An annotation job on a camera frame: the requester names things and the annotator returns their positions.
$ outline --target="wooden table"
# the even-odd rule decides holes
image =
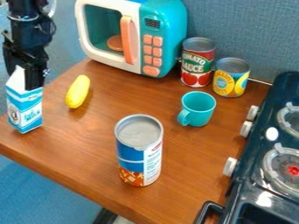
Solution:
[[[79,74],[91,79],[83,106],[65,105],[68,87]],[[0,118],[0,153],[136,223],[192,223],[206,200],[225,202],[228,157],[236,158],[248,108],[260,105],[268,86],[249,82],[246,93],[222,98],[212,85],[180,84],[177,69],[162,79],[128,73],[86,59],[45,88],[43,127],[19,134]],[[217,108],[204,128],[177,123],[181,96],[192,90],[215,96]],[[147,187],[121,182],[115,154],[115,124],[144,113],[164,126],[162,174]]]

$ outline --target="orange button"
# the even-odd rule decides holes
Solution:
[[[150,45],[144,45],[143,46],[143,51],[145,54],[152,54],[153,53],[153,48]]]
[[[162,56],[162,49],[154,47],[153,53],[154,53],[155,57],[161,57]]]
[[[154,40],[153,40],[153,45],[154,46],[162,46],[162,44],[163,44],[163,38],[154,37]]]
[[[153,59],[153,64],[155,67],[160,67],[162,65],[162,60],[159,58],[154,58]]]
[[[149,34],[145,34],[143,35],[143,42],[147,45],[151,45],[153,40],[153,36],[149,35]]]
[[[158,76],[160,74],[160,69],[154,66],[144,66],[143,72],[147,75]]]
[[[146,64],[151,64],[151,63],[153,63],[153,57],[151,57],[151,56],[149,56],[149,55],[145,55],[145,56],[144,56],[144,62],[145,62]]]

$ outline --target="yellow can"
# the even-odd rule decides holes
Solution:
[[[237,58],[224,58],[216,63],[212,89],[224,97],[239,97],[245,92],[249,65],[246,61]]]

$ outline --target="microwave keypad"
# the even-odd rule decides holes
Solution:
[[[149,34],[143,35],[143,52],[146,54],[143,57],[143,61],[146,66],[143,67],[143,72],[147,75],[158,76],[160,74],[159,67],[163,64],[162,62],[162,37],[153,37]]]
[[[152,41],[153,41],[153,36],[148,35],[148,34],[143,35],[143,42],[144,42],[144,44],[151,45]]]

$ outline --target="cup handle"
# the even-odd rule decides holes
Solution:
[[[189,124],[190,120],[187,119],[187,116],[190,114],[190,112],[183,108],[183,110],[178,114],[177,121],[182,124],[183,126],[186,126]]]

